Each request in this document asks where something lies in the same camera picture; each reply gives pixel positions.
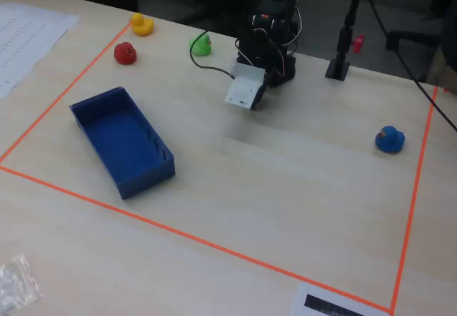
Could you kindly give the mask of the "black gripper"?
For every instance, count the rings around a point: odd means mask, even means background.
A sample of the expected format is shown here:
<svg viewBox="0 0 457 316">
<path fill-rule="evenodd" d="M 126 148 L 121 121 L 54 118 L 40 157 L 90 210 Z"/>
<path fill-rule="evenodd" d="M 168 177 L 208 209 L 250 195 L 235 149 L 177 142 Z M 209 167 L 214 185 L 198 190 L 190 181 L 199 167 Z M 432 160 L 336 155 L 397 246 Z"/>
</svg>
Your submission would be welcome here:
<svg viewBox="0 0 457 316">
<path fill-rule="evenodd" d="M 257 90 L 253 103 L 251 105 L 251 110 L 255 110 L 257 105 L 261 102 L 261 99 L 265 93 L 265 90 L 268 85 L 268 74 L 266 71 L 263 73 L 263 83 L 261 84 L 260 88 Z"/>
</svg>

